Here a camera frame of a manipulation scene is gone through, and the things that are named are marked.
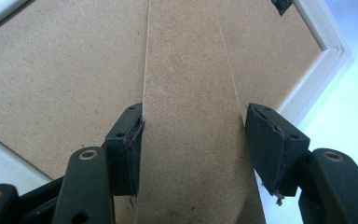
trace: white frame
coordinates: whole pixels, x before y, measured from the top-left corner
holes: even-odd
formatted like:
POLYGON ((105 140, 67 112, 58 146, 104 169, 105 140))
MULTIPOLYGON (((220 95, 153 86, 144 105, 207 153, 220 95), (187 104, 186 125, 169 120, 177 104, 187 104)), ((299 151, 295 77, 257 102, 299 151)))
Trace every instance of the white frame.
POLYGON ((298 126, 327 86, 334 85, 349 68, 352 53, 324 0, 293 2, 322 49, 315 63, 278 108, 281 115, 298 126))

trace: wooden panel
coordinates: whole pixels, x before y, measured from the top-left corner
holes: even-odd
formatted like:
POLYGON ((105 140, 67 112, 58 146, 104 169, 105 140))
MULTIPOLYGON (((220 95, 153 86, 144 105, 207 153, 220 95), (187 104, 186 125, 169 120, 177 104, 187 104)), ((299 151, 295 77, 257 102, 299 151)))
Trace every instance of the wooden panel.
POLYGON ((270 1, 216 0, 242 115, 249 103, 278 106, 321 49, 295 6, 280 16, 270 1))
POLYGON ((262 223, 214 0, 151 0, 140 223, 262 223))
POLYGON ((53 178, 143 100, 147 1, 38 0, 0 27, 0 140, 53 178))

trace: white wall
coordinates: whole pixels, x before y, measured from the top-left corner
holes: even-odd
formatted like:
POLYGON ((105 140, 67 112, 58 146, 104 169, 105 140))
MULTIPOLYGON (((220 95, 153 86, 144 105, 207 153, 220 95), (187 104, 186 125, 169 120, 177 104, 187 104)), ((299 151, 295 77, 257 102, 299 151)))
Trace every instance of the white wall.
MULTIPOLYGON (((341 80, 334 80, 299 129, 310 138, 310 149, 330 147, 351 156, 358 164, 358 0, 325 0, 351 45, 354 63, 341 80)), ((268 224, 301 223, 298 194, 283 206, 267 191, 260 192, 268 224)))
POLYGON ((22 195, 49 181, 50 178, 0 143, 0 184, 14 185, 22 195))

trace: brown fiberboard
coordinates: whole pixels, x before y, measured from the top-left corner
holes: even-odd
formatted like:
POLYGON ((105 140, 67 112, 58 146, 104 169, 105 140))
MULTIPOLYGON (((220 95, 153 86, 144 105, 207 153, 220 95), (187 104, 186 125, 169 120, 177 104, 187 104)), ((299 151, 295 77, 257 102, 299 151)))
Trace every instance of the brown fiberboard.
POLYGON ((280 16, 270 1, 215 2, 242 115, 278 108, 322 52, 307 24, 295 6, 280 16))
POLYGON ((0 140, 47 175, 143 100, 148 1, 38 0, 0 27, 0 140))
POLYGON ((263 223, 213 0, 151 0, 139 223, 263 223))

